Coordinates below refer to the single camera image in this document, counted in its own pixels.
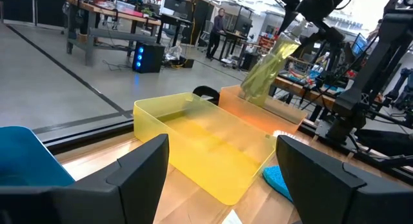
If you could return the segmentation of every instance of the table leg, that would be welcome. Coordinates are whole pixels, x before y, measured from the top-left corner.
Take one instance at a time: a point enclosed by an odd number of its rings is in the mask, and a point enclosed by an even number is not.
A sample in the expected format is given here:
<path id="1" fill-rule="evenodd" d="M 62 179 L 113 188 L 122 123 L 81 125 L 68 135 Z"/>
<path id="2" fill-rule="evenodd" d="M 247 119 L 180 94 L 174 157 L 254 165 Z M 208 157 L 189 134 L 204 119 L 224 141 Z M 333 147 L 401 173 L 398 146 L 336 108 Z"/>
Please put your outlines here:
<path id="1" fill-rule="evenodd" d="M 67 54 L 72 54 L 72 49 L 73 49 L 73 44 L 69 42 L 69 36 L 70 34 L 76 34 L 75 33 L 75 28 L 74 28 L 74 18 L 75 18 L 75 12 L 74 12 L 74 6 L 69 5 L 68 13 L 67 13 L 67 31 L 66 31 L 66 53 Z"/>
<path id="2" fill-rule="evenodd" d="M 137 21 L 132 21 L 132 27 L 130 28 L 130 33 L 134 34 L 136 33 L 136 25 L 137 25 Z M 127 56 L 130 57 L 130 54 L 132 53 L 132 47 L 134 46 L 134 42 L 133 41 L 129 41 L 129 45 L 128 45 L 128 54 Z"/>
<path id="3" fill-rule="evenodd" d="M 376 107 L 374 107 L 374 110 L 375 110 L 376 112 L 380 112 L 381 108 L 383 108 L 383 104 L 382 104 L 382 103 L 376 104 Z M 370 116 L 370 119 L 371 119 L 371 120 L 374 120 L 375 118 L 376 118 L 376 115 L 375 115 L 375 114 L 372 114 L 372 115 Z"/>
<path id="4" fill-rule="evenodd" d="M 314 111 L 312 112 L 312 114 L 311 114 L 311 116 L 310 116 L 310 121 L 316 121 L 316 119 L 317 119 L 317 117 L 318 117 L 318 114 L 320 114 L 322 108 L 323 108 L 323 107 L 320 106 L 320 105 L 317 105 L 317 106 L 315 107 Z"/>
<path id="5" fill-rule="evenodd" d="M 287 99 L 285 100 L 285 103 L 290 104 L 293 97 L 294 97 L 294 95 L 288 94 L 288 97 L 287 97 Z"/>
<path id="6" fill-rule="evenodd" d="M 179 23 L 176 26 L 176 30 L 175 30 L 175 36 L 174 36 L 174 42 L 172 43 L 172 47 L 176 46 L 176 41 L 178 40 L 178 35 L 179 35 L 179 29 L 181 28 L 181 23 Z"/>
<path id="7" fill-rule="evenodd" d="M 161 43 L 162 30 L 163 30 L 163 21 L 161 21 L 161 25 L 159 26 L 159 31 L 157 32 L 157 39 L 156 39 L 157 44 Z"/>
<path id="8" fill-rule="evenodd" d="M 234 54 L 236 43 L 237 43 L 237 39 L 234 39 L 234 44 L 232 45 L 231 54 Z"/>
<path id="9" fill-rule="evenodd" d="M 228 42 L 229 43 L 229 45 L 228 45 L 228 48 L 227 48 L 227 52 L 225 52 L 225 59 L 228 57 L 228 55 L 230 54 L 230 49 L 231 49 L 231 45 L 232 45 L 232 42 L 231 42 L 231 40 Z"/>
<path id="10" fill-rule="evenodd" d="M 242 47 L 242 49 L 241 49 L 241 53 L 239 54 L 239 59 L 238 59 L 238 68 L 239 67 L 241 67 L 241 62 L 242 62 L 242 60 L 243 60 L 243 58 L 244 58 L 244 53 L 245 53 L 245 50 L 247 49 L 247 44 L 243 44 L 243 47 Z"/>
<path id="11" fill-rule="evenodd" d="M 88 22 L 88 35 L 87 35 L 87 42 L 86 42 L 86 54 L 85 54 L 85 61 L 86 65 L 89 66 L 92 64 L 93 61 L 93 42 L 94 37 L 90 35 L 90 29 L 95 28 L 96 24 L 96 13 L 89 11 L 89 22 Z"/>
<path id="12" fill-rule="evenodd" d="M 330 111 L 328 110 L 328 108 L 324 108 L 321 112 L 320 119 L 324 119 L 324 117 L 326 117 L 329 112 Z"/>
<path id="13" fill-rule="evenodd" d="M 274 85 L 270 85 L 270 90 L 268 91 L 268 95 L 270 97 L 274 97 L 276 92 L 277 92 L 277 87 L 275 87 Z"/>
<path id="14" fill-rule="evenodd" d="M 221 53 L 220 53 L 220 55 L 219 55 L 219 61 L 221 61 L 221 59 L 222 59 L 222 55 L 224 54 L 225 45 L 226 45 L 226 44 L 227 44 L 227 37 L 225 37 L 224 45 L 222 46 L 222 51 L 221 51 Z"/>
<path id="15" fill-rule="evenodd" d="M 152 36 L 152 37 L 154 37 L 155 36 L 155 34 L 156 34 L 156 25 L 153 25 L 152 24 L 152 31 L 151 31 L 151 33 L 150 33 L 150 35 Z"/>
<path id="16" fill-rule="evenodd" d="M 4 8 L 3 8 L 3 2 L 0 1 L 0 21 L 4 23 L 5 18 L 4 18 Z"/>

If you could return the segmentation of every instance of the computer monitor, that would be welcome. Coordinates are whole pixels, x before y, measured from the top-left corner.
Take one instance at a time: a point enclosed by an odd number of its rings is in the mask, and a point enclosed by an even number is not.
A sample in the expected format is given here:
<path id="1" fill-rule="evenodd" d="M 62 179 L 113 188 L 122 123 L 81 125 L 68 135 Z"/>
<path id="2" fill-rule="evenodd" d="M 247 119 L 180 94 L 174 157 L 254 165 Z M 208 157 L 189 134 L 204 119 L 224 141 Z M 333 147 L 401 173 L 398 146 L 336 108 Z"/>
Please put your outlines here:
<path id="1" fill-rule="evenodd" d="M 181 14 L 186 13 L 186 0 L 165 0 L 164 7 Z"/>
<path id="2" fill-rule="evenodd" d="M 250 32 L 251 24 L 252 24 L 251 19 L 243 15 L 239 15 L 234 30 L 240 31 L 242 35 L 247 36 L 248 33 Z"/>
<path id="3" fill-rule="evenodd" d="M 351 48 L 354 55 L 359 56 L 366 49 L 366 47 L 367 39 L 363 35 L 358 34 Z"/>

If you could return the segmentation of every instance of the metal frame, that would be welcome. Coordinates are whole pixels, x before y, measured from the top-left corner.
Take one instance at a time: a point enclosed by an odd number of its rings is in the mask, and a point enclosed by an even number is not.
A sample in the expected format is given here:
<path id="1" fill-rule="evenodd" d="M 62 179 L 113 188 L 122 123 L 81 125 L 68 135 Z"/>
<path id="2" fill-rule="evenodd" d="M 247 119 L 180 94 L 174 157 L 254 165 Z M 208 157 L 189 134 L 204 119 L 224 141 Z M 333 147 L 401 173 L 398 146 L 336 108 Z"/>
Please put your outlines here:
<path id="1" fill-rule="evenodd" d="M 53 154 L 68 152 L 134 130 L 134 120 L 122 121 L 104 127 L 46 140 L 43 145 Z"/>
<path id="2" fill-rule="evenodd" d="M 161 38 L 162 38 L 162 31 L 163 31 L 163 25 L 164 24 L 169 24 L 169 25 L 174 25 L 176 26 L 175 29 L 175 34 L 174 34 L 174 41 L 172 42 L 172 46 L 176 46 L 176 42 L 178 40 L 178 35 L 179 35 L 179 29 L 181 28 L 182 24 L 190 25 L 192 26 L 192 22 L 179 18 L 179 17 L 174 17 L 172 15 L 168 14 L 162 14 L 161 15 L 161 25 L 159 26 L 159 30 L 157 33 L 157 39 L 156 43 L 161 44 Z"/>
<path id="3" fill-rule="evenodd" d="M 85 51 L 85 64 L 86 65 L 91 65 L 93 62 L 93 49 L 94 48 L 99 48 L 103 50 L 123 50 L 128 52 L 127 56 L 130 56 L 130 53 L 134 51 L 132 49 L 133 47 L 133 42 L 134 41 L 139 41 L 142 43 L 155 43 L 156 38 L 154 37 L 155 35 L 155 29 L 152 28 L 151 36 L 146 36 L 143 34 L 135 34 L 136 32 L 136 23 L 137 21 L 132 21 L 132 29 L 131 33 L 124 33 L 124 32 L 118 32 L 118 31 L 111 31 L 111 30 L 103 30 L 103 29 L 98 29 L 95 28 L 95 23 L 96 23 L 96 15 L 100 15 L 100 13 L 89 11 L 89 16 L 88 16 L 88 28 L 87 28 L 87 42 L 86 43 L 80 43 L 76 39 L 71 39 L 69 38 L 70 34 L 75 33 L 75 27 L 74 27 L 74 11 L 75 11 L 75 5 L 70 4 L 69 9 L 68 9 L 68 31 L 66 33 L 66 51 L 68 54 L 72 53 L 73 46 L 79 47 L 81 50 Z M 118 47 L 118 46 L 95 46 L 94 45 L 94 38 L 95 37 L 104 37 L 104 38 L 110 38 L 110 39 L 121 39 L 121 40 L 129 40 L 128 46 L 125 47 Z"/>

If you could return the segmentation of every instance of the desk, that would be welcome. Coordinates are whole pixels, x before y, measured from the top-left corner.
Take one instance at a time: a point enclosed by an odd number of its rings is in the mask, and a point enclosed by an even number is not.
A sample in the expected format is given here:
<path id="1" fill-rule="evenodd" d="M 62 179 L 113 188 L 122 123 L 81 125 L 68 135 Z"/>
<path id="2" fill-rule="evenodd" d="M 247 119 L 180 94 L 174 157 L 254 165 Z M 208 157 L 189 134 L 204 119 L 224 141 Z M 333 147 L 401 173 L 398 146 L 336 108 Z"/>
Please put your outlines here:
<path id="1" fill-rule="evenodd" d="M 305 92 L 305 89 L 303 88 L 303 86 L 291 82 L 285 78 L 282 78 L 280 76 L 277 76 L 276 79 L 273 82 L 273 85 L 277 88 L 280 88 L 282 90 L 285 90 L 287 92 L 290 92 L 293 95 L 299 96 L 299 97 L 303 97 L 303 94 Z M 316 91 L 309 91 L 307 92 L 307 94 L 305 94 L 304 99 L 313 101 L 316 97 L 318 97 L 319 92 Z M 336 99 L 334 99 L 333 97 L 327 96 L 327 95 L 322 95 L 319 98 L 317 98 L 316 100 L 314 100 L 314 103 L 317 105 L 321 105 L 321 106 L 326 106 L 326 108 L 328 108 L 329 110 L 332 109 L 334 102 L 336 101 Z"/>
<path id="2" fill-rule="evenodd" d="M 148 37 L 144 35 L 136 35 L 136 23 L 137 22 L 143 22 L 146 24 L 151 24 L 151 25 L 160 25 L 160 21 L 156 20 L 151 20 L 148 18 L 141 17 L 141 14 L 138 12 L 132 11 L 127 11 L 127 12 L 119 12 L 118 13 L 118 18 L 123 18 L 123 19 L 128 19 L 132 21 L 132 29 L 129 33 L 125 32 L 118 32 L 118 31 L 109 31 L 109 30 L 99 30 L 95 28 L 95 21 L 96 21 L 96 15 L 111 15 L 115 16 L 116 12 L 107 10 L 104 8 L 101 8 L 96 5 L 91 5 L 88 3 L 80 3 L 79 7 L 83 10 L 89 11 L 89 18 L 88 18 L 88 32 L 87 32 L 87 42 L 86 43 L 80 43 L 76 39 L 70 38 L 70 34 L 75 33 L 75 26 L 74 26 L 74 21 L 75 21 L 75 10 L 74 7 L 77 6 L 77 0 L 66 0 L 70 6 L 69 6 L 69 11 L 68 11 L 68 33 L 66 35 L 67 37 L 67 44 L 66 44 L 66 51 L 68 54 L 72 53 L 73 46 L 77 46 L 80 49 L 85 51 L 85 62 L 86 65 L 90 65 L 92 62 L 92 53 L 93 53 L 93 48 L 100 48 L 100 49 L 105 49 L 105 50 L 125 50 L 128 52 L 128 55 L 130 55 L 130 52 L 133 51 L 131 49 L 131 46 L 133 45 L 134 41 L 140 41 L 140 42 L 154 42 L 155 38 L 154 37 Z M 152 31 L 152 36 L 155 34 L 155 28 L 153 28 Z M 111 39 L 123 39 L 123 40 L 129 40 L 129 45 L 128 47 L 120 48 L 118 46 L 94 46 L 94 38 L 95 37 L 108 37 Z"/>
<path id="3" fill-rule="evenodd" d="M 244 58 L 244 54 L 245 54 L 245 50 L 247 49 L 247 46 L 256 47 L 257 50 L 258 50 L 259 48 L 261 48 L 261 46 L 258 45 L 258 44 L 248 43 L 248 42 L 246 42 L 246 41 L 242 41 L 241 44 L 243 44 L 243 47 L 242 47 L 242 49 L 241 49 L 241 53 L 239 53 L 239 59 L 238 59 L 238 63 L 237 63 L 237 67 L 238 67 L 238 68 L 241 67 L 241 62 L 242 62 L 242 60 L 243 60 L 243 58 Z"/>
<path id="4" fill-rule="evenodd" d="M 299 85 L 295 82 L 291 82 L 281 76 L 277 76 L 276 79 L 274 80 L 274 82 L 272 83 L 275 87 L 280 88 L 284 91 L 289 92 L 292 95 L 296 95 L 299 97 L 303 97 L 303 94 L 305 93 L 305 89 L 303 88 L 302 85 Z M 310 116 L 309 120 L 311 121 L 315 121 L 319 115 L 319 113 L 321 112 L 322 108 L 324 107 L 324 111 L 323 111 L 323 115 L 327 115 L 328 112 L 330 110 L 332 110 L 332 107 L 334 105 L 334 102 L 336 102 L 336 99 L 334 98 L 334 96 L 332 94 L 328 95 L 322 95 L 319 98 L 318 95 L 320 95 L 319 92 L 316 91 L 308 91 L 305 96 L 304 99 L 309 100 L 309 101 L 313 101 L 317 106 L 314 109 L 312 115 Z M 376 112 L 379 112 L 381 110 L 381 108 L 383 107 L 383 102 L 378 99 L 377 97 L 374 100 L 374 110 Z M 369 114 L 369 118 L 374 119 L 375 115 L 374 114 Z"/>
<path id="5" fill-rule="evenodd" d="M 225 37 L 225 40 L 224 40 L 224 45 L 222 46 L 221 54 L 219 55 L 219 59 L 217 59 L 218 61 L 221 61 L 221 59 L 223 58 L 222 55 L 224 54 L 225 46 L 227 45 L 227 41 L 228 41 L 228 40 L 234 42 L 234 44 L 232 45 L 231 54 L 234 53 L 235 45 L 236 45 L 238 39 L 242 39 L 242 40 L 244 40 L 244 41 L 247 40 L 246 37 L 241 36 L 241 35 L 237 35 L 237 34 L 232 33 L 232 32 L 225 32 L 225 33 L 219 33 L 219 34 L 222 35 L 222 36 L 224 36 L 224 37 Z M 230 47 L 228 47 L 227 52 L 226 52 L 224 58 L 227 58 L 227 57 L 228 57 L 229 50 L 230 50 Z"/>
<path id="6" fill-rule="evenodd" d="M 163 24 L 170 24 L 170 25 L 176 26 L 174 42 L 172 43 L 172 46 L 176 46 L 176 41 L 178 40 L 178 35 L 179 35 L 179 29 L 181 28 L 182 23 L 185 23 L 187 25 L 192 25 L 192 22 L 186 19 L 182 19 L 180 17 L 175 17 L 175 16 L 168 15 L 168 14 L 162 14 L 161 15 L 161 26 L 159 27 L 159 30 L 157 33 L 156 43 L 157 44 L 161 43 Z"/>
<path id="7" fill-rule="evenodd" d="M 311 137 L 302 133 L 298 132 L 296 136 L 298 140 L 306 144 L 311 142 Z M 133 133 L 127 133 L 57 155 L 56 158 L 75 180 L 79 180 L 109 165 L 139 145 L 141 142 L 134 137 Z M 318 142 L 314 142 L 312 147 L 342 161 L 346 158 L 345 155 Z M 403 184 L 403 182 L 356 159 L 351 159 L 349 163 L 377 176 Z M 276 157 L 272 159 L 270 164 L 277 165 Z M 291 224 L 299 220 L 293 204 L 269 187 L 262 176 L 253 182 L 236 205 L 229 207 L 220 203 L 172 165 L 169 165 L 154 223 L 221 224 L 232 209 L 235 210 L 244 224 Z"/>

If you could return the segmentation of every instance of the white wall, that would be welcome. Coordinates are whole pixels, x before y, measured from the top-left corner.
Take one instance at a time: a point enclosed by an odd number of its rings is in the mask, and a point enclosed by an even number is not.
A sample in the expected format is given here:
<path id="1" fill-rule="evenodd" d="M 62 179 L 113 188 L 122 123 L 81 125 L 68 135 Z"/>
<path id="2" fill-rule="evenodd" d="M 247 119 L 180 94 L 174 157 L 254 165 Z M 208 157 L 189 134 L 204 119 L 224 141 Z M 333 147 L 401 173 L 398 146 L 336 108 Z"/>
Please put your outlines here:
<path id="1" fill-rule="evenodd" d="M 261 29 L 263 27 L 265 21 L 265 13 L 261 13 L 261 15 L 252 14 L 252 28 L 250 29 L 250 33 L 248 36 L 254 34 L 254 41 L 258 40 L 258 36 L 261 34 Z"/>

